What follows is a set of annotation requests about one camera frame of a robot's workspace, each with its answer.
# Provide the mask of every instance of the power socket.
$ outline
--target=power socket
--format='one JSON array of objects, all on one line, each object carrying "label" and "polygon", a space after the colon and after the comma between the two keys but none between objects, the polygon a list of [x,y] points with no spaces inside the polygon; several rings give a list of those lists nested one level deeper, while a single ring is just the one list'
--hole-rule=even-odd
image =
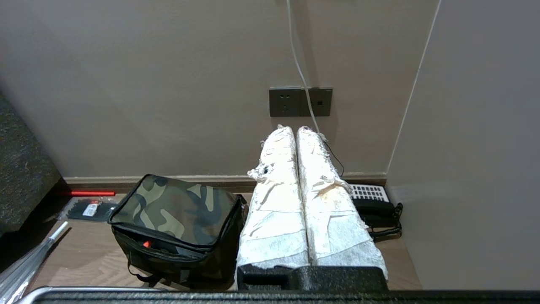
[{"label": "power socket", "polygon": [[[310,88],[309,98],[315,116],[330,116],[332,88]],[[270,117],[311,116],[306,93],[300,88],[271,88],[268,91]]]}]

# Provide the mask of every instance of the black telephone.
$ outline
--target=black telephone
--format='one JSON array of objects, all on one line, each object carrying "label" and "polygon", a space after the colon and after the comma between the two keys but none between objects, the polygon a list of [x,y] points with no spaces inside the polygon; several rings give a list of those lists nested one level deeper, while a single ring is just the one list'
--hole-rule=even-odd
[{"label": "black telephone", "polygon": [[[376,240],[379,237],[401,233],[400,217],[403,204],[392,204],[383,187],[365,184],[351,184],[353,204],[360,218],[372,231],[369,233]],[[373,231],[373,228],[388,228]]]}]

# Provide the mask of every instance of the beige wall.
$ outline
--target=beige wall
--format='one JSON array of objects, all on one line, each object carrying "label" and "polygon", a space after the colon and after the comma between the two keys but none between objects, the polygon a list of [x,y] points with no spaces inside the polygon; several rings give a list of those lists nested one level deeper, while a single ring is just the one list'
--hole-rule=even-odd
[{"label": "beige wall", "polygon": [[[436,0],[292,0],[320,127],[347,172],[384,174]],[[0,85],[65,177],[244,175],[299,85],[285,0],[4,0]]]},{"label": "beige wall", "polygon": [[441,3],[388,172],[426,289],[540,287],[539,12]]}]

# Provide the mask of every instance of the white cable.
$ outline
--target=white cable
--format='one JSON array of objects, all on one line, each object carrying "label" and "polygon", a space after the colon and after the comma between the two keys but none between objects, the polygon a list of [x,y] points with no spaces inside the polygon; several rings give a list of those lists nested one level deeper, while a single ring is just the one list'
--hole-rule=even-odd
[{"label": "white cable", "polygon": [[309,98],[309,90],[307,88],[306,79],[303,76],[302,69],[300,68],[300,64],[298,63],[298,59],[296,57],[296,51],[294,50],[293,23],[291,21],[291,0],[287,0],[287,13],[289,15],[289,38],[291,39],[291,49],[293,50],[294,63],[296,63],[296,68],[298,69],[298,73],[300,74],[300,78],[302,78],[302,82],[304,84],[304,91],[306,92],[309,114],[311,115],[311,119],[313,119],[313,124],[315,125],[315,130],[317,131],[317,134],[321,136],[323,141],[328,141],[326,137],[319,130],[319,125],[317,125],[317,120],[315,120],[315,114],[313,114],[313,108],[311,106],[311,99]]}]

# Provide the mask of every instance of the baseboard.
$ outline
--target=baseboard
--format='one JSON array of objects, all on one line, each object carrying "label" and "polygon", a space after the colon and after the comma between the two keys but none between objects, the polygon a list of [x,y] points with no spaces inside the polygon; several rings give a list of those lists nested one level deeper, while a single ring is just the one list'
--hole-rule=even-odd
[{"label": "baseboard", "polygon": [[[234,192],[252,192],[255,181],[247,175],[174,175],[167,176],[193,183],[203,183],[213,187],[227,188]],[[64,181],[73,190],[101,189],[122,193],[133,188],[142,176],[93,176],[64,177]],[[349,183],[369,183],[384,186],[386,173],[345,173],[343,179]]]}]

